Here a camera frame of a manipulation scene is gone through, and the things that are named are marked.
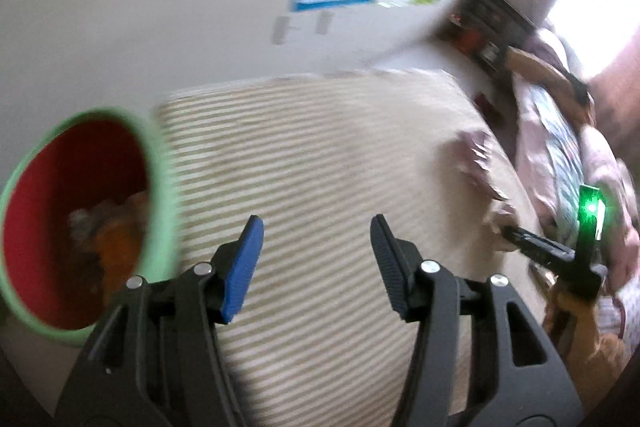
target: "floor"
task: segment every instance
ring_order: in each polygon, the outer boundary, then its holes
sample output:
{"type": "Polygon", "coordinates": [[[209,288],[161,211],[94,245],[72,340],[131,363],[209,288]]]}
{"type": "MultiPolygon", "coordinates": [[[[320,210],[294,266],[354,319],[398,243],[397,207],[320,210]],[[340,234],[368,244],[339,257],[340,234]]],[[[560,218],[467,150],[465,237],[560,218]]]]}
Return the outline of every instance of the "floor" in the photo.
{"type": "MultiPolygon", "coordinates": [[[[489,77],[471,60],[443,42],[418,42],[398,53],[381,57],[364,66],[392,69],[442,69],[457,78],[460,87],[469,97],[478,91],[484,92],[504,115],[510,115],[507,118],[508,122],[513,120],[511,118],[514,115],[513,102],[495,89],[489,77]]],[[[514,136],[513,126],[507,124],[504,127],[508,131],[507,135],[514,136]]],[[[0,346],[36,399],[49,413],[53,413],[79,349],[50,343],[32,333],[11,315],[0,327],[0,346]]]]}

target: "orange food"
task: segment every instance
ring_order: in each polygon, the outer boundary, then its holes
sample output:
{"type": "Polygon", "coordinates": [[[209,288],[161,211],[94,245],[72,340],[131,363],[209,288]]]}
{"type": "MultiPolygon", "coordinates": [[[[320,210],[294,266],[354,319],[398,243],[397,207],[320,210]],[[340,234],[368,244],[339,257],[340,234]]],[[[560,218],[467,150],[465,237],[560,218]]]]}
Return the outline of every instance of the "orange food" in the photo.
{"type": "Polygon", "coordinates": [[[104,270],[102,302],[105,306],[133,272],[141,248],[142,234],[130,215],[108,219],[95,233],[95,251],[104,270]]]}

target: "orange object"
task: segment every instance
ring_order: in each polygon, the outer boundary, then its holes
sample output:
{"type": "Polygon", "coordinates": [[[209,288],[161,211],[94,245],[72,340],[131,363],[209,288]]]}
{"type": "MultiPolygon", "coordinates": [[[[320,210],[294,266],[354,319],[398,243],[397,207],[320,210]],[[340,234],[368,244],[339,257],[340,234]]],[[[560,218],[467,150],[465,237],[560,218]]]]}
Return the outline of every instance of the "orange object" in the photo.
{"type": "Polygon", "coordinates": [[[456,48],[465,55],[471,55],[478,51],[484,44],[482,33],[473,28],[467,28],[456,41],[456,48]]]}
{"type": "Polygon", "coordinates": [[[104,270],[102,302],[105,306],[133,272],[141,248],[142,234],[130,214],[109,219],[95,233],[95,251],[104,270]]]}
{"type": "Polygon", "coordinates": [[[598,305],[558,289],[551,290],[543,328],[552,334],[559,312],[575,317],[575,332],[568,351],[560,353],[574,381],[585,414],[600,403],[625,368],[625,344],[612,333],[600,334],[596,316],[598,305]]]}

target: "pillow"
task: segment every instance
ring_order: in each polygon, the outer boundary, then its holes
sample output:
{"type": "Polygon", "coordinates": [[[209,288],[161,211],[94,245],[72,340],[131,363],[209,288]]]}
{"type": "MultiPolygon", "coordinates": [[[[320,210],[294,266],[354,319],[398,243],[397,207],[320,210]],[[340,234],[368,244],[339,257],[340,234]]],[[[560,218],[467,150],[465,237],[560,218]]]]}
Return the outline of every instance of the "pillow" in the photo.
{"type": "Polygon", "coordinates": [[[545,234],[575,246],[583,182],[578,141],[545,88],[513,75],[520,112],[516,171],[545,234]]]}
{"type": "Polygon", "coordinates": [[[593,100],[588,97],[586,105],[575,98],[572,81],[544,60],[515,48],[508,48],[504,67],[513,73],[519,73],[524,80],[545,87],[564,118],[577,132],[584,124],[594,123],[593,100]]]}
{"type": "MultiPolygon", "coordinates": [[[[559,62],[558,66],[562,66],[565,70],[568,70],[569,61],[566,58],[566,50],[562,45],[562,42],[560,42],[560,39],[558,38],[558,36],[556,36],[556,34],[553,33],[551,30],[548,30],[546,28],[540,28],[536,32],[536,37],[540,40],[540,42],[537,42],[536,44],[534,44],[534,46],[537,45],[537,47],[539,48],[544,48],[546,45],[549,48],[551,48],[551,50],[556,54],[556,57],[558,58],[558,62],[559,62]]],[[[530,50],[530,53],[533,53],[534,55],[536,55],[536,57],[540,57],[540,55],[538,54],[540,53],[540,51],[538,51],[538,53],[536,51],[537,50],[530,50]]],[[[551,60],[553,60],[553,55],[551,54],[549,55],[550,55],[550,60],[546,60],[546,62],[551,64],[553,67],[558,68],[558,66],[556,66],[554,62],[551,62],[551,60]]]]}
{"type": "Polygon", "coordinates": [[[602,230],[602,252],[609,268],[609,292],[615,293],[638,269],[640,238],[627,210],[620,168],[606,138],[591,125],[580,130],[584,181],[602,190],[607,206],[602,230]]]}

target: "blue gripper pad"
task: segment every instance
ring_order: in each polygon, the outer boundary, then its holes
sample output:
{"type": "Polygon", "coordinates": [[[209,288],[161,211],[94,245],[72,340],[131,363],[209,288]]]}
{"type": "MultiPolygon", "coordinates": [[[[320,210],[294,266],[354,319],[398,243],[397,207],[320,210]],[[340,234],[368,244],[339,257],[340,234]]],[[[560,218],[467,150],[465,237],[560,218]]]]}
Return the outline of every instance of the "blue gripper pad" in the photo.
{"type": "Polygon", "coordinates": [[[220,308],[223,320],[228,324],[242,309],[244,296],[254,276],[255,265],[262,249],[264,224],[260,217],[251,216],[236,241],[236,256],[225,277],[225,296],[220,308]]]}

